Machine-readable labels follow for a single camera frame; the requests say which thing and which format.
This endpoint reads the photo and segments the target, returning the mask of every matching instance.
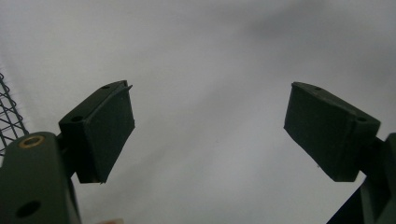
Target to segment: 3d-printed part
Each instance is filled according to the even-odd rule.
[[[291,86],[285,130],[332,180],[353,182],[360,148],[374,142],[380,122],[319,87]]]
[[[106,182],[134,129],[130,88],[126,81],[108,84],[59,122],[81,183]]]

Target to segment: white ceiling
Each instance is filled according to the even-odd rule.
[[[84,223],[325,223],[333,183],[283,130],[290,83],[396,130],[396,2],[1,1],[0,72],[29,131],[126,79],[136,128],[108,182],[74,179]]]

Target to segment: gray background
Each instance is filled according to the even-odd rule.
[[[0,71],[30,132],[127,79],[136,128],[84,223],[325,223],[333,183],[283,130],[290,83],[396,130],[394,0],[0,1]]]

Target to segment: wire grid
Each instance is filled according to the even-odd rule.
[[[0,156],[4,156],[6,147],[19,137],[28,134],[17,111],[17,103],[9,95],[9,87],[0,73]]]

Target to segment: mounting hole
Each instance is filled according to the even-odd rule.
[[[83,118],[84,118],[84,117],[82,117],[82,116],[75,116],[75,117],[72,118],[72,121],[73,121],[73,122],[79,122],[79,121],[81,121]]]
[[[26,203],[20,209],[17,211],[17,217],[23,218],[23,217],[29,217],[37,210],[40,208],[41,203],[39,201],[31,201],[29,203]]]
[[[29,148],[29,147],[36,147],[44,142],[45,137],[41,135],[34,135],[28,138],[23,139],[19,143],[19,147],[21,148]]]
[[[365,122],[365,121],[367,121],[367,119],[362,118],[362,117],[359,117],[359,118],[358,118],[358,121],[360,121],[360,122]]]

